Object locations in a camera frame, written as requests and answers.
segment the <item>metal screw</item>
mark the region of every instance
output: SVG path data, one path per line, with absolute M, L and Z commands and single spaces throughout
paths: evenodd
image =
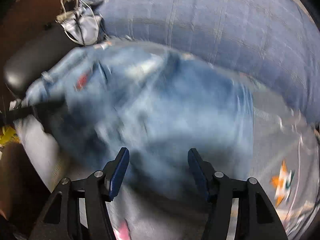
M 222 178 L 224 174 L 223 174 L 221 171 L 216 171 L 216 172 L 214 173 L 214 175 L 215 175 L 217 178 Z
M 94 176 L 97 177 L 97 178 L 101 177 L 102 175 L 103 175 L 103 172 L 102 172 L 102 171 L 96 171 L 96 172 L 94 173 Z
M 255 178 L 250 178 L 250 179 L 249 179 L 249 182 L 250 182 L 251 184 L 256 184 L 258 181 L 257 181 Z
M 62 183 L 62 184 L 67 184 L 69 181 L 70 181 L 69 178 L 63 178 L 63 179 L 61 180 L 61 183 Z

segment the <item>blue denim fabric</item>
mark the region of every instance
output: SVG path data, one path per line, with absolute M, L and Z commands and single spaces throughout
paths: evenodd
M 293 0 L 105 0 L 95 12 L 110 35 L 247 73 L 320 121 L 320 33 Z
M 101 169 L 127 147 L 126 181 L 173 199 L 196 193 L 187 163 L 192 147 L 217 170 L 247 179 L 253 124 L 244 85 L 158 44 L 108 43 L 72 50 L 27 92 L 29 104 L 65 97 L 50 117 L 64 151 Z

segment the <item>orange star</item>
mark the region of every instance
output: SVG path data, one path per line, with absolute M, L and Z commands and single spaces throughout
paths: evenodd
M 288 170 L 287 170 L 287 165 L 285 164 L 285 161 L 282 160 L 282 165 L 280 168 L 280 174 L 279 176 L 273 176 L 271 178 L 270 184 L 273 185 L 273 187 L 278 191 L 279 188 L 283 188 L 284 187 L 284 174 L 287 174 Z M 284 199 L 285 195 L 284 194 L 277 194 L 277 199 L 276 199 L 276 207 L 278 207 L 280 205 L 280 203 L 282 202 L 282 200 Z

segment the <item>blue bedsheet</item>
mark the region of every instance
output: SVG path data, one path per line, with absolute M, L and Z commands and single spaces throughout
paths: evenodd
M 110 35 L 250 74 L 320 121 L 320 34 L 292 0 L 105 0 L 96 12 Z

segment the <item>wooden surface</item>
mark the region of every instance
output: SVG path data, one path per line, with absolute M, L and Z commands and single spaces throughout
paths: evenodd
M 0 94 L 9 107 L 12 95 L 3 82 L 3 66 L 23 44 L 37 36 L 60 12 L 60 0 L 17 0 L 0 25 Z M 3 112 L 2 97 L 0 110 Z

